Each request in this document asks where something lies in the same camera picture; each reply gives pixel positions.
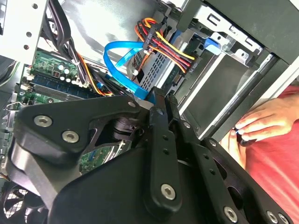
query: motherboard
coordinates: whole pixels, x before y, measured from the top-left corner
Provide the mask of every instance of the motherboard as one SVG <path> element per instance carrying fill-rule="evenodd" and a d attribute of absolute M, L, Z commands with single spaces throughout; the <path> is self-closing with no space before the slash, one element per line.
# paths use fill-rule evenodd
<path fill-rule="evenodd" d="M 24 65 L 14 99 L 7 107 L 6 153 L 13 138 L 14 119 L 21 108 L 96 97 L 101 96 L 92 92 L 88 83 L 81 84 L 75 65 L 59 56 L 38 50 L 32 66 Z M 100 147 L 84 154 L 79 162 L 80 172 L 85 174 L 102 165 L 115 157 L 117 150 L 119 147 Z"/>

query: person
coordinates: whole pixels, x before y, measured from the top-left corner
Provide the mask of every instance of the person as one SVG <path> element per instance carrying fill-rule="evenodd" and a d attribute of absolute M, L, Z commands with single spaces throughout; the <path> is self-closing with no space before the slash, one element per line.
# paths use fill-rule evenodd
<path fill-rule="evenodd" d="M 235 125 L 248 147 L 231 130 L 220 144 L 299 224 L 299 87 L 245 114 Z"/>

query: silver screw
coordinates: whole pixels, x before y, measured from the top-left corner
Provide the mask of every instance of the silver screw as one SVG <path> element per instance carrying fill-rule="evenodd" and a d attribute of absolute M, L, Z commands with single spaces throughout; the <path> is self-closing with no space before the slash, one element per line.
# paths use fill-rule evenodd
<path fill-rule="evenodd" d="M 270 212 L 270 211 L 267 211 L 267 216 L 268 216 L 268 218 L 271 220 L 271 222 L 273 222 L 273 223 L 275 223 L 275 224 L 277 224 L 277 223 L 278 223 L 278 220 L 277 220 L 277 218 L 275 217 L 275 215 L 273 215 L 273 213 L 272 213 L 272 212 Z"/>
<path fill-rule="evenodd" d="M 129 104 L 131 107 L 136 107 L 136 105 L 135 105 L 133 102 L 128 102 L 128 104 Z"/>
<path fill-rule="evenodd" d="M 79 141 L 79 135 L 74 131 L 65 131 L 62 133 L 62 139 L 68 143 L 76 143 Z"/>
<path fill-rule="evenodd" d="M 168 200 L 174 200 L 176 197 L 176 192 L 174 191 L 173 187 L 167 183 L 162 184 L 161 193 Z"/>
<path fill-rule="evenodd" d="M 286 219 L 286 217 L 284 217 L 283 214 L 279 213 L 278 216 L 281 218 L 281 220 L 282 220 L 285 224 L 289 224 L 289 221 Z"/>
<path fill-rule="evenodd" d="M 211 143 L 211 145 L 214 146 L 214 147 L 217 146 L 216 142 L 214 142 L 213 140 L 210 140 L 210 143 Z"/>
<path fill-rule="evenodd" d="M 157 109 L 157 112 L 158 112 L 159 114 L 161 114 L 161 115 L 164 114 L 164 112 L 163 112 L 161 109 Z"/>
<path fill-rule="evenodd" d="M 40 127 L 49 127 L 52 125 L 53 121 L 48 116 L 38 115 L 33 119 L 34 123 Z"/>
<path fill-rule="evenodd" d="M 184 125 L 185 125 L 186 128 L 190 128 L 191 127 L 190 124 L 187 123 L 187 122 L 184 122 Z"/>
<path fill-rule="evenodd" d="M 224 207 L 224 214 L 226 215 L 226 217 L 232 222 L 232 223 L 237 223 L 238 222 L 238 216 L 235 213 L 234 210 L 232 210 L 232 208 L 225 206 Z"/>

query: cooling fan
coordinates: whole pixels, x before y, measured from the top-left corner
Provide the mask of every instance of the cooling fan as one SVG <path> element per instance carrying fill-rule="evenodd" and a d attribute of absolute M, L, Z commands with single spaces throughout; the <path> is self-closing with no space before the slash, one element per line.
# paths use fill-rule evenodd
<path fill-rule="evenodd" d="M 41 198 L 21 186 L 7 182 L 0 198 L 0 223 L 46 224 L 48 210 Z"/>

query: hand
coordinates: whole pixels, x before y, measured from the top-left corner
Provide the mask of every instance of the hand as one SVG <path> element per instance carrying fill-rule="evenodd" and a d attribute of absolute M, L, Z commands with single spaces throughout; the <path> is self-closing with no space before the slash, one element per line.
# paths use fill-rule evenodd
<path fill-rule="evenodd" d="M 235 127 L 246 141 L 283 135 L 291 131 L 298 109 L 292 97 L 273 99 L 247 113 Z"/>
<path fill-rule="evenodd" d="M 246 147 L 242 147 L 237 142 L 237 136 L 234 130 L 227 133 L 220 141 L 220 145 L 245 169 L 246 166 Z"/>

